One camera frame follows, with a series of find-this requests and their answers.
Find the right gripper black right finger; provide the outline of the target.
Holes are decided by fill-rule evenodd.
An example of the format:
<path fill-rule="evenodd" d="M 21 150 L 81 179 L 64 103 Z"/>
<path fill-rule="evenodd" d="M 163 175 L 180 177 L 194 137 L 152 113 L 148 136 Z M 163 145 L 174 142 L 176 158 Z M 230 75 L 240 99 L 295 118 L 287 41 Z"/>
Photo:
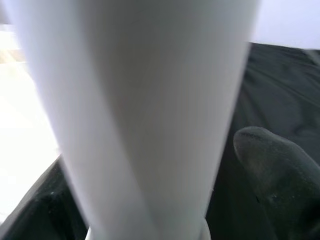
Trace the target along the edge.
<path fill-rule="evenodd" d="M 320 238 L 320 167 L 296 143 L 249 126 L 233 137 L 237 159 L 279 240 Z"/>

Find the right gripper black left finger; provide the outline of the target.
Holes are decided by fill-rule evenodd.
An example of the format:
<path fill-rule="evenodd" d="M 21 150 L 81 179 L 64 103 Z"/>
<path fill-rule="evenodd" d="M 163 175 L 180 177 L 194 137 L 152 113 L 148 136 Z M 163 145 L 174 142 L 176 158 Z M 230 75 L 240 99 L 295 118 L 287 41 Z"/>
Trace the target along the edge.
<path fill-rule="evenodd" d="M 88 233 L 59 156 L 0 225 L 2 240 L 84 240 Z"/>

